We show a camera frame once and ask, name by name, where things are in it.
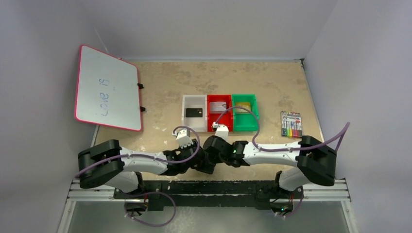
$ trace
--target white wall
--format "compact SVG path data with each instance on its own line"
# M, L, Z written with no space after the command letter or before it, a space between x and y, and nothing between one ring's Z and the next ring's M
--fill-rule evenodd
M303 58L337 0L82 0L111 54Z
M102 46L77 1L0 6L1 232L54 233L94 130L73 117L78 47Z
M411 232L412 1L340 0L305 60L361 232Z

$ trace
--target wooden table surface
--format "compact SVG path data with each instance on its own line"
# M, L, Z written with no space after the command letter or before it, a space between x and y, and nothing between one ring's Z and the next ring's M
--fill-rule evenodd
M322 140L305 75L299 63L288 62L134 62L139 69L143 130L133 132L101 126L96 144L117 139L122 147L145 152L173 150L172 129L181 125L182 96L255 94L260 115L258 143L288 143L298 139L280 135L280 112L302 115L304 135ZM200 133L201 145L213 133ZM252 140L254 133L230 133L229 143ZM283 165L234 168L217 164L213 175L189 169L176 177L144 173L145 180L273 180Z

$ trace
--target marker set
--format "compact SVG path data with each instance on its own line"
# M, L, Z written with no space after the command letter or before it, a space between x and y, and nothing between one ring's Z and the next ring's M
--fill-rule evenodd
M300 113L281 112L282 136L302 137L302 118Z

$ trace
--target black card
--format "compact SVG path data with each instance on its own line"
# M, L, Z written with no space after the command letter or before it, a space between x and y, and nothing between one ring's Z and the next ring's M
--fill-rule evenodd
M203 109L201 108L187 108L186 117L203 117Z

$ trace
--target plastic bin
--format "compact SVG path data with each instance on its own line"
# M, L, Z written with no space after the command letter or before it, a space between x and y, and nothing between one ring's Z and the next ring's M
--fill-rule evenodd
M232 106L235 106L236 102L249 102L251 111L256 115L259 120L258 105L256 103L256 97L253 94L232 95ZM255 118L249 113L236 113L233 111L233 131L257 131L258 123Z
M210 103L211 102L225 102L226 107L232 107L232 97L231 95L207 95L207 131L213 132L212 124L217 120L221 113L211 113ZM233 131L233 111L230 110L225 113L218 122L219 124L224 124L229 131Z
M191 127L196 132L207 132L206 95L183 95L182 125ZM201 117L186 117L186 109L202 109Z

